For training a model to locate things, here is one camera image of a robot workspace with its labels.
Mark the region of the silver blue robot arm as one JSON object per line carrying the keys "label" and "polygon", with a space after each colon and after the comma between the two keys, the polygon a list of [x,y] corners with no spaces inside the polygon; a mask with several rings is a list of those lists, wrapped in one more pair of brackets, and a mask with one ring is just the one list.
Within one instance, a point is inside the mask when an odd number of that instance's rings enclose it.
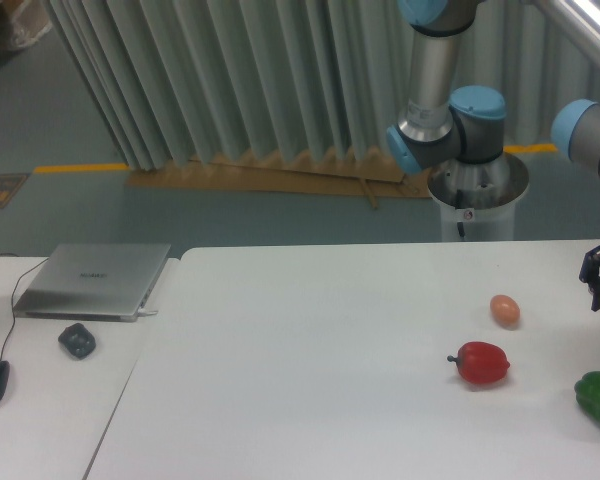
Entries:
{"label": "silver blue robot arm", "polygon": [[[461,35],[484,1],[397,1],[414,29],[408,104],[386,139],[407,174],[432,168],[429,193],[441,210],[443,241],[509,240],[515,204],[526,193],[523,163],[504,153],[506,103],[490,87],[451,91]],[[600,68],[600,1],[531,1]],[[556,115],[551,140],[572,163],[600,179],[600,104],[579,99]],[[579,273],[600,310],[600,246]]]}

